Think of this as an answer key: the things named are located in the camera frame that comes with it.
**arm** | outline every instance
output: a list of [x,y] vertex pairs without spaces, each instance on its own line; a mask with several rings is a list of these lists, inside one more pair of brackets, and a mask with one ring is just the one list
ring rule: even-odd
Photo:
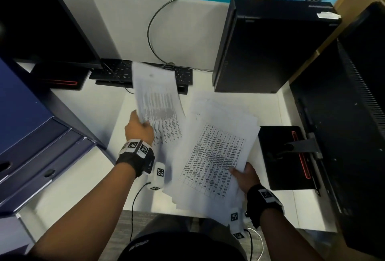
[[[125,128],[126,139],[154,140],[149,123],[141,124],[136,111]],[[129,163],[119,163],[39,239],[30,254],[49,261],[97,261],[122,213],[135,180]]]
[[244,173],[235,169],[232,169],[231,173],[237,179],[241,190],[247,194],[248,214],[253,224],[258,223],[256,218],[259,218],[272,260],[323,260],[279,210],[267,208],[261,214],[258,213],[253,199],[259,192],[253,188],[261,183],[250,163],[246,164]]

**vent grille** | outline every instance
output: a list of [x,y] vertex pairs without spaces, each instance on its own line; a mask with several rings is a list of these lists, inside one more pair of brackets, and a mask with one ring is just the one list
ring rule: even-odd
[[354,63],[351,61],[349,55],[346,50],[342,46],[342,44],[337,40],[339,57],[341,58],[342,65],[348,74],[349,79],[354,85],[354,88],[361,96],[362,101],[366,108],[369,110],[372,118],[377,123],[378,129],[382,136],[385,138],[385,114],[382,111],[382,108],[377,103],[373,94],[370,92],[368,86],[365,81],[362,79],[361,74],[357,70]]

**forearm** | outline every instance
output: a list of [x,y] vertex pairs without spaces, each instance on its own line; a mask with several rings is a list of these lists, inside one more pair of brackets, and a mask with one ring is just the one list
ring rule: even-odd
[[116,165],[48,229],[31,254],[48,261],[97,261],[115,229],[134,179],[135,170],[130,165]]
[[264,210],[260,224],[272,260],[323,260],[280,211]]

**white partition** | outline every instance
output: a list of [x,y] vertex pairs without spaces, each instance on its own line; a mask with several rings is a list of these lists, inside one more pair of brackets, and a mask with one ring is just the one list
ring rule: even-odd
[[[64,0],[102,58],[160,63],[147,44],[147,27],[169,0]],[[228,3],[176,1],[153,21],[150,38],[167,62],[212,71]]]

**person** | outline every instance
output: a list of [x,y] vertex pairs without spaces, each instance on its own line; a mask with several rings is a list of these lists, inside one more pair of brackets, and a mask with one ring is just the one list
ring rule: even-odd
[[[154,132],[131,113],[126,139],[151,145]],[[128,193],[137,176],[137,166],[119,162],[83,199],[63,215],[37,241],[26,256],[3,256],[7,260],[97,261],[109,241]],[[277,206],[261,205],[261,183],[250,163],[243,172],[231,170],[247,195],[247,210],[253,225],[263,231],[272,260],[322,260]],[[245,260],[246,254],[228,227],[214,220],[200,220],[200,232],[189,232],[191,218],[158,215],[123,250],[126,260]]]

